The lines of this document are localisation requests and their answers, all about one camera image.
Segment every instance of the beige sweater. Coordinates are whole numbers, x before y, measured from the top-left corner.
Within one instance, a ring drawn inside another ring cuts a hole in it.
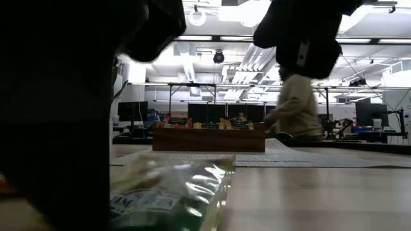
[[[290,76],[283,83],[277,108],[271,111],[268,119],[277,121],[273,127],[275,132],[285,132],[293,137],[320,135],[311,80],[298,74]]]

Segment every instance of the wooden box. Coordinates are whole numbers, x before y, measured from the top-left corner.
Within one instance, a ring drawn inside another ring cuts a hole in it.
[[[265,152],[262,130],[156,128],[154,151]]]

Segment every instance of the wooden table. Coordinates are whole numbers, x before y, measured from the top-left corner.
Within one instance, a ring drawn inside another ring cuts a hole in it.
[[[149,146],[115,145],[127,155]],[[324,155],[411,161],[381,153],[298,148]],[[411,229],[411,170],[238,168],[223,231],[395,231]],[[23,200],[0,202],[0,230],[21,230],[30,219]]]

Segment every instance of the gray mat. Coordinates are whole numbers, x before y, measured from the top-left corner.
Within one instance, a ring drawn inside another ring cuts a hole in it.
[[[171,160],[216,160],[236,158],[238,167],[409,167],[407,165],[362,160],[353,157],[332,157],[288,148],[277,139],[266,140],[265,153],[206,153],[181,151],[153,151],[151,148],[121,157],[112,165],[132,162],[139,154],[169,155]]]

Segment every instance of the robotic arm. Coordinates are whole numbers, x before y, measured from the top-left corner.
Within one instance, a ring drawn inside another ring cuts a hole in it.
[[[327,78],[341,52],[335,37],[342,15],[376,1],[273,0],[254,33],[254,44],[277,47],[282,67],[310,78]]]

